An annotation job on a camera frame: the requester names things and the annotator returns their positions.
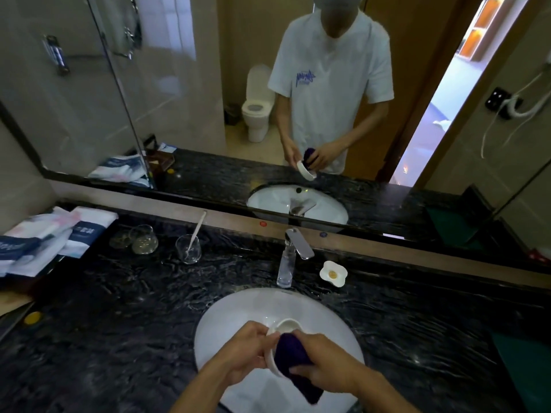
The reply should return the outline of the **white ceramic bowl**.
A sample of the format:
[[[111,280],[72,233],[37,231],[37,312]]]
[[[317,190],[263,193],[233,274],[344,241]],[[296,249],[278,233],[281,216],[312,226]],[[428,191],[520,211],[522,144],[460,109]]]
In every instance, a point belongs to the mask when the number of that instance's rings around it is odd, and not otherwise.
[[[294,330],[302,330],[300,323],[295,319],[287,318],[272,323],[266,335],[272,335],[273,333],[291,333]],[[274,361],[275,350],[276,346],[264,351],[265,362],[267,368],[272,372],[273,375],[275,375],[276,377],[284,378],[285,376],[281,373],[281,371],[279,371]]]

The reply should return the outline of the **chrome faucet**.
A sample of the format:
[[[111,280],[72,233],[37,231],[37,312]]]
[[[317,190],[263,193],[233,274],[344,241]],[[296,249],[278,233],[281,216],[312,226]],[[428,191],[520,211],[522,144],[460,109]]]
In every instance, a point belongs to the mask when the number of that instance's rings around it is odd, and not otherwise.
[[[289,289],[292,286],[296,257],[308,260],[315,253],[302,233],[295,227],[286,230],[285,249],[283,251],[277,278],[277,286]]]

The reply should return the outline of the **white flower-shaped soap dish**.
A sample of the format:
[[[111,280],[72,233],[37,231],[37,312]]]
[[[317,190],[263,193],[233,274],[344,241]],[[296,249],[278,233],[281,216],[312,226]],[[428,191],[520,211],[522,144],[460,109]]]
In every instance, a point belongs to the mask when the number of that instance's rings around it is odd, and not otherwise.
[[[348,271],[342,265],[332,261],[325,261],[319,273],[323,281],[331,283],[334,287],[341,288],[345,285]]]

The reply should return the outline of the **purple cleaning cloth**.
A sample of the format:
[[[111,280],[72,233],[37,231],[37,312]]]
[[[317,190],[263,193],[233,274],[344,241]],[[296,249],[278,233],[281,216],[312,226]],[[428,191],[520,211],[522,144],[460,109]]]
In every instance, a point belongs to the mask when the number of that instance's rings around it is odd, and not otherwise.
[[[316,405],[320,401],[324,390],[313,385],[307,377],[293,374],[290,371],[295,367],[315,365],[300,340],[293,333],[281,334],[273,359],[277,371],[283,377],[291,380],[293,386],[310,405]]]

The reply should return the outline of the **person's left forearm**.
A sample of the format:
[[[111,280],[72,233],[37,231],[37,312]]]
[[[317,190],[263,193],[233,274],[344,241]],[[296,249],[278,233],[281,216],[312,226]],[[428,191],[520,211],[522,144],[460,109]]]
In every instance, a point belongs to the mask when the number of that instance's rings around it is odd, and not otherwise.
[[[169,413],[216,413],[224,392],[230,386],[229,371],[226,362],[209,361],[185,388]]]

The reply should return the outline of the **person's left hand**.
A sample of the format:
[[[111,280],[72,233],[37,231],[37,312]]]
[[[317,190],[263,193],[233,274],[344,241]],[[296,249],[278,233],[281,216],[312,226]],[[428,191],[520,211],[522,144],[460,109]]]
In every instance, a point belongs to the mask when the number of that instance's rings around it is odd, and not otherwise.
[[[277,346],[278,341],[255,339],[249,335],[246,322],[214,356],[214,361],[228,364],[230,386],[238,384],[255,369],[268,369],[264,351]]]

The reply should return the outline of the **person's right forearm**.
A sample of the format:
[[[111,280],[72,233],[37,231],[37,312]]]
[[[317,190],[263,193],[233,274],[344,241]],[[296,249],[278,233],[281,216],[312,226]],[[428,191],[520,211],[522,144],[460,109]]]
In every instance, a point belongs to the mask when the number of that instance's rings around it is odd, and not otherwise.
[[[357,377],[354,395],[369,413],[422,413],[376,371]]]

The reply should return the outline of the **person's right hand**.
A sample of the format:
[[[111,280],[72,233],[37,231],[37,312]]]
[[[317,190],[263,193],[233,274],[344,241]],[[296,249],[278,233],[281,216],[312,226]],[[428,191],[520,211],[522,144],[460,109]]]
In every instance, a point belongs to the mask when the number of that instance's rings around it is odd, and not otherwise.
[[[307,377],[313,385],[331,393],[352,394],[357,377],[365,365],[323,334],[315,334],[314,366],[300,366],[290,371]]]

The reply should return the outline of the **large wall mirror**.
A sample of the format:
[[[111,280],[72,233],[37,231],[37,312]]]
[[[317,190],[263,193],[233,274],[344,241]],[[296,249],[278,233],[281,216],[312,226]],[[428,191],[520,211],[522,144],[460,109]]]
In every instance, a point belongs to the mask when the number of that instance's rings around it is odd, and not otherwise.
[[[49,180],[551,275],[388,183],[486,0],[0,0],[0,120]]]

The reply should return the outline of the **white oval sink basin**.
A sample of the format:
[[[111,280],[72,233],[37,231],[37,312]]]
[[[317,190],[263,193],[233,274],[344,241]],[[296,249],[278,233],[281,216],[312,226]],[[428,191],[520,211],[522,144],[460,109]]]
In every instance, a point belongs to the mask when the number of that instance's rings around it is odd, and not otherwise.
[[[362,349],[352,330],[333,311],[298,293],[282,289],[248,289],[214,303],[202,316],[194,339],[198,369],[249,320],[271,327],[295,319],[306,333],[321,333],[363,362]],[[348,394],[324,392],[310,405],[287,378],[269,369],[256,369],[241,383],[229,387],[220,404],[231,413],[352,413],[357,399]]]

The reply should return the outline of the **wooden tray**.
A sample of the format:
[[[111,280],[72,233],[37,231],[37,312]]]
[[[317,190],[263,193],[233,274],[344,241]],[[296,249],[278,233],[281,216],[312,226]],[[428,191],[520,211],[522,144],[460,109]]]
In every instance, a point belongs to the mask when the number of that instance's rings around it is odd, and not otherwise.
[[[32,303],[35,299],[26,293],[15,291],[0,291],[0,318],[24,305]]]

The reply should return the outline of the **clear glass cup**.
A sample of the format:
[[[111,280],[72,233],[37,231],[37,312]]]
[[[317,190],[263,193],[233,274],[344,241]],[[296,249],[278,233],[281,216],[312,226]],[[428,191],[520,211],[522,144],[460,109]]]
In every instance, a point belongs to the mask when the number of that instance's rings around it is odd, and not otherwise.
[[[139,225],[130,229],[131,250],[136,255],[149,255],[157,250],[159,241],[150,225]]]
[[[180,236],[175,243],[175,248],[180,260],[187,265],[192,265],[202,257],[202,248],[197,236],[192,234]]]
[[[133,243],[130,230],[122,230],[113,235],[109,240],[109,246],[115,250],[127,249]]]

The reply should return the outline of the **green mat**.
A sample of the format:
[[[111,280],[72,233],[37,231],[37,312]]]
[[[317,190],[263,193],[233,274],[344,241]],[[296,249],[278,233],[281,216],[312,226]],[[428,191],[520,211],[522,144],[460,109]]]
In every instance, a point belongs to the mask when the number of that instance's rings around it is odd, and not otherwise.
[[[551,343],[491,333],[526,413],[551,413]]]

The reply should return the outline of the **folded white towel blue band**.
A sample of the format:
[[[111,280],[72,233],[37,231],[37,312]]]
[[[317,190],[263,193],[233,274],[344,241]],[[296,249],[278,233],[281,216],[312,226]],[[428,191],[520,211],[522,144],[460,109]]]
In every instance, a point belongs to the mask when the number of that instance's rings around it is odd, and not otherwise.
[[[119,218],[117,213],[97,208],[78,206],[71,211],[78,216],[58,256],[80,259],[91,245]]]
[[[55,207],[50,213],[28,217],[0,235],[0,277],[36,276],[58,255],[80,221],[79,212]]]

